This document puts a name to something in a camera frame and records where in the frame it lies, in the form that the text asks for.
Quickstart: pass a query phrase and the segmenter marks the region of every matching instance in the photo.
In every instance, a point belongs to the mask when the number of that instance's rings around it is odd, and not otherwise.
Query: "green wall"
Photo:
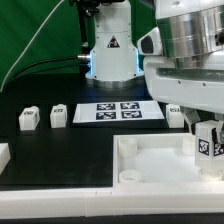
[[[0,0],[0,83],[58,2],[59,0]],[[153,12],[139,0],[130,0],[130,2],[133,43],[136,44],[141,36],[155,27],[155,20]],[[86,23],[90,44],[94,46],[93,22],[88,20]],[[66,0],[43,28],[26,55],[13,70],[12,75],[35,61],[75,56],[80,53],[80,46],[76,8],[71,8]],[[78,72],[78,68],[58,70],[58,72],[75,73]]]

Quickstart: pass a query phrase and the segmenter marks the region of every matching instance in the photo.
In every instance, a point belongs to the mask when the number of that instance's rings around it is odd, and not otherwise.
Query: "white base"
[[[224,182],[197,180],[194,157],[181,152],[185,136],[132,136],[138,141],[136,163],[119,158],[115,136],[113,187],[0,192],[0,218],[224,212]],[[139,170],[142,182],[119,183],[126,168]]]

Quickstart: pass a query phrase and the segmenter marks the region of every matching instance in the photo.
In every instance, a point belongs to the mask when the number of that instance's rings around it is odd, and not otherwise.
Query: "white cube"
[[[184,117],[180,111],[180,106],[166,105],[166,119],[170,128],[184,128]]]
[[[7,143],[0,144],[0,174],[10,160],[9,146]]]
[[[38,107],[25,108],[19,116],[19,125],[21,131],[35,130],[40,121]]]
[[[52,128],[64,128],[67,122],[67,107],[66,105],[59,104],[54,106],[50,114]]]

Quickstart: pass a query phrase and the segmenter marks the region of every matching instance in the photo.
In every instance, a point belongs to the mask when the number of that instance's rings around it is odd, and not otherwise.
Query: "white plastic container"
[[[0,192],[0,218],[224,212],[224,182],[198,180],[194,156],[182,152],[186,136],[132,135],[138,153],[131,158],[119,155],[125,136],[114,136],[112,187]],[[129,169],[141,173],[141,182],[119,182]]]
[[[59,104],[54,106],[50,114],[52,128],[64,128],[67,122],[67,107],[66,105]]]
[[[40,121],[39,108],[36,106],[25,108],[19,116],[21,131],[35,130]]]
[[[184,128],[184,117],[180,112],[180,106],[166,105],[166,119],[170,128]]]

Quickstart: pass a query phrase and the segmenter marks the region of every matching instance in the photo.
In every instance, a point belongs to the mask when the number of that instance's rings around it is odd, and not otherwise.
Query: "white robot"
[[[143,77],[144,72],[139,68],[138,50],[132,44],[129,1],[83,2],[87,14],[94,14],[96,40],[90,52],[91,69],[86,74],[87,83],[105,88],[133,85],[136,79]]]
[[[181,106],[196,125],[196,165],[224,170],[224,0],[144,0],[158,27],[138,41],[153,99]],[[215,113],[200,122],[196,109]]]

